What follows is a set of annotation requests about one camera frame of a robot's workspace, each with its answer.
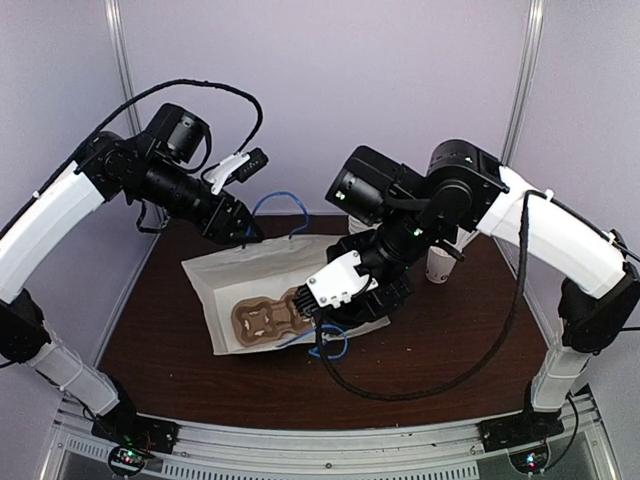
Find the stack of paper cups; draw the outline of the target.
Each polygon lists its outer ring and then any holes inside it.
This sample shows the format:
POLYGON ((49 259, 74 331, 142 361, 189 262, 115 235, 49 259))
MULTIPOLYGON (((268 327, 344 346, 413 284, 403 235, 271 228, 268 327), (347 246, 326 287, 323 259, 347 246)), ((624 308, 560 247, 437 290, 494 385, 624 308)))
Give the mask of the stack of paper cups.
POLYGON ((367 230, 375 229, 376 225, 369 226, 364 222, 358 220, 356 217, 348 216, 348 232, 351 235, 362 233, 367 230))

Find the blue checkered paper bag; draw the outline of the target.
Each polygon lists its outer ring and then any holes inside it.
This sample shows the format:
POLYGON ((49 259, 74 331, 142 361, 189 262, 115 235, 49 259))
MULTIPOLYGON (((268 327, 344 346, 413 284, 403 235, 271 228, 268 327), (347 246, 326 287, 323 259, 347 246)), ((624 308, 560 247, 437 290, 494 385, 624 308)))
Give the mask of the blue checkered paper bag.
POLYGON ((258 244, 235 247, 182 263, 183 270, 199 298, 215 356, 275 351, 295 344, 311 344, 312 328, 299 335, 287 334, 278 341, 243 347, 234 334, 231 313, 241 300, 267 296, 278 299, 286 290, 301 286, 326 265, 326 249, 337 236, 307 234, 310 215, 294 194, 287 191, 266 195, 260 208, 273 197, 291 198, 301 210, 304 223, 287 235, 258 244))

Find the cardboard cup carrier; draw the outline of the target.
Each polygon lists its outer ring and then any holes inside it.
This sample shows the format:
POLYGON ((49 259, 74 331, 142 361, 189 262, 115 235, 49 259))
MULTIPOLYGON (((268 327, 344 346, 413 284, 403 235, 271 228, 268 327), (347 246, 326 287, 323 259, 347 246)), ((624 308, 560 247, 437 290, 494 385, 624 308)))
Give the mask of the cardboard cup carrier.
POLYGON ((311 319, 301 315, 293 303, 296 290, 292 287, 278 299, 259 296, 239 301, 231 313, 236 340, 243 347, 253 347, 309 331, 311 319))

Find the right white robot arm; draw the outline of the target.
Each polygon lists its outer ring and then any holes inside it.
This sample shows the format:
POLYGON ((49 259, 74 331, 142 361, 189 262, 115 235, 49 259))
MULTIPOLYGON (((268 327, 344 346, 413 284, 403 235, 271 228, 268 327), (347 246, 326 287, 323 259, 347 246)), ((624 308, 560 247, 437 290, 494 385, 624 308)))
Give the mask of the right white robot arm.
POLYGON ((463 231, 509 242, 522 258, 563 275, 563 327, 532 381, 530 405, 513 419, 519 440, 533 441, 550 426, 589 357, 616 339, 638 304, 636 257, 617 233, 598 229, 465 140, 438 145, 425 173, 360 146, 326 198, 366 229, 331 247, 326 266, 309 279, 324 308, 361 301, 383 314, 397 300, 382 289, 431 247, 459 257, 463 231))

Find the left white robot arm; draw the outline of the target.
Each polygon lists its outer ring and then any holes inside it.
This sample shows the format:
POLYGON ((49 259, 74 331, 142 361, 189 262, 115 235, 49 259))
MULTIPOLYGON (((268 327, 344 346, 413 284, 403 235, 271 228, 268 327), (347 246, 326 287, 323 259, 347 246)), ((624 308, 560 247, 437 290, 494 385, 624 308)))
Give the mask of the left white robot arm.
POLYGON ((88 215, 119 194, 148 202, 192 223, 219 245, 256 243, 264 235, 244 203, 226 191, 265 167, 259 148, 240 150, 202 177, 187 168, 200 145, 213 144, 210 127, 174 104, 163 104, 148 126, 129 139, 104 130, 35 195, 1 233, 1 354, 25 363, 100 417, 123 444, 137 442, 144 424, 113 380, 87 366, 50 331, 25 285, 59 242, 88 215))

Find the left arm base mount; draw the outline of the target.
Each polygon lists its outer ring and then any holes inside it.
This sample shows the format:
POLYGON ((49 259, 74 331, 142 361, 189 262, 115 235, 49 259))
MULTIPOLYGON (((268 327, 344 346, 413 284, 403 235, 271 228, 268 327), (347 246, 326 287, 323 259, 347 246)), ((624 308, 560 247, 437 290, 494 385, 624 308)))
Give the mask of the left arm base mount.
POLYGON ((121 400, 104 415, 97 415, 91 434, 144 453, 171 454, 179 425, 173 421, 140 415, 131 402, 121 400))

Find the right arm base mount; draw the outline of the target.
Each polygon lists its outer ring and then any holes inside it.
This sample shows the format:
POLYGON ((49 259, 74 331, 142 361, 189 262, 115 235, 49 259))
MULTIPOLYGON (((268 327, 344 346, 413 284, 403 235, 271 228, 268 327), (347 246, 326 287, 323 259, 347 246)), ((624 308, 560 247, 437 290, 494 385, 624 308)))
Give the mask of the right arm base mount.
POLYGON ((560 410, 537 412, 527 401, 519 413, 484 420, 478 424, 483 449, 485 452, 510 449, 562 434, 560 414, 560 410))

